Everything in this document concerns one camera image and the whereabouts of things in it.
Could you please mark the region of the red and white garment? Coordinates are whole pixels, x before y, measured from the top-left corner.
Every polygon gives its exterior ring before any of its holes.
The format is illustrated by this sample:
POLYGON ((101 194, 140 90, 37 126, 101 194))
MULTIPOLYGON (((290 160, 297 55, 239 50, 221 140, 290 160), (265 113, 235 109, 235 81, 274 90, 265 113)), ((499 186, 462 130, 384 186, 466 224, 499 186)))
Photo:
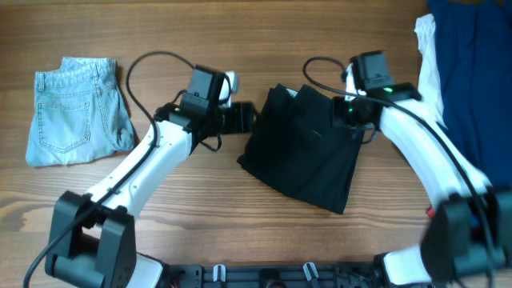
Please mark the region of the red and white garment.
POLYGON ((435 212, 434 212, 434 209, 432 207, 430 207, 427 211, 426 211, 426 214, 429 218, 433 218, 435 216, 435 212))

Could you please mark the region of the light blue folded jeans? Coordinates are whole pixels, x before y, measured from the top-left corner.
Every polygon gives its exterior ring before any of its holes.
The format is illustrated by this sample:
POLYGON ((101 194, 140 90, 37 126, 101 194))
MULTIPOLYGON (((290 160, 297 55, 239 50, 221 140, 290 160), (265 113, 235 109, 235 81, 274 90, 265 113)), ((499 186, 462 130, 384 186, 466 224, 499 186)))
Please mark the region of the light blue folded jeans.
POLYGON ((134 128, 112 58, 64 57, 34 77, 29 166, 91 162, 134 148, 134 128))

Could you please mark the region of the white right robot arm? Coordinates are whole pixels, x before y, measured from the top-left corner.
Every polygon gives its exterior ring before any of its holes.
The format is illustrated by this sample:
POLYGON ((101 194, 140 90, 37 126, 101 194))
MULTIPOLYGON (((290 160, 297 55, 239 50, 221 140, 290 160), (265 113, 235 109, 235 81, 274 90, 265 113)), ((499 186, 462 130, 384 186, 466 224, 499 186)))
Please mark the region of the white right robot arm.
POLYGON ((495 189, 435 123, 409 83, 332 100, 333 126, 374 128, 403 154, 433 210, 420 243, 385 254, 392 286, 446 284, 511 267, 511 191, 495 189))

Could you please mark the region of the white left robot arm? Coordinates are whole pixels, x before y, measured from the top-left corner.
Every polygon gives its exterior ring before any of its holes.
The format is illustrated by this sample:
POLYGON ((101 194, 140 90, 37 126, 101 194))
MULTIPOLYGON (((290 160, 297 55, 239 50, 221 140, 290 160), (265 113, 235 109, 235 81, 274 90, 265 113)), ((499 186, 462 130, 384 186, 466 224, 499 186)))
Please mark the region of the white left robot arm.
POLYGON ((76 287, 173 287, 169 266, 136 249, 135 222, 166 176, 208 137, 249 133, 250 102, 203 112, 167 103, 139 145, 84 194, 55 203, 45 272, 76 287))

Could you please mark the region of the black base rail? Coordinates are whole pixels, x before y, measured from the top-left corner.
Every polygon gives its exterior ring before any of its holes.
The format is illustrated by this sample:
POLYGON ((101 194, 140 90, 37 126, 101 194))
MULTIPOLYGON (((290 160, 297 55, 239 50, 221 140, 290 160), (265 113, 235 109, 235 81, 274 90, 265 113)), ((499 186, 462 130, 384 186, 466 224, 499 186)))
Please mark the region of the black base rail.
POLYGON ((393 287, 374 262, 292 266, 166 265, 157 287, 164 288, 310 288, 393 287))

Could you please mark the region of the blue garment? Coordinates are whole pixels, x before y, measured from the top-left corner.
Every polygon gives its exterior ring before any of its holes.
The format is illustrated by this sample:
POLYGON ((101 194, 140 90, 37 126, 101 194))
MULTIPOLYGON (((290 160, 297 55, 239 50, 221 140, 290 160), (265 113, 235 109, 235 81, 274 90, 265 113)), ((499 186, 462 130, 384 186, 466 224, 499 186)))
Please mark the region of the blue garment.
POLYGON ((511 185, 511 3, 430 0, 445 133, 496 187, 511 185))

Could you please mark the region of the dark green shorts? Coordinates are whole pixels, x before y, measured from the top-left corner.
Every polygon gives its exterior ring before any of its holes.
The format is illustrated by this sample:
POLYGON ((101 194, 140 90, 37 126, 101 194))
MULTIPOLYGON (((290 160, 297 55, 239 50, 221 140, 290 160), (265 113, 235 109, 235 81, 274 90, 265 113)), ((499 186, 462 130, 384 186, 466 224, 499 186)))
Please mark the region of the dark green shorts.
POLYGON ((238 163, 277 192, 342 214, 364 133, 331 125, 331 100, 304 85, 270 89, 238 163))

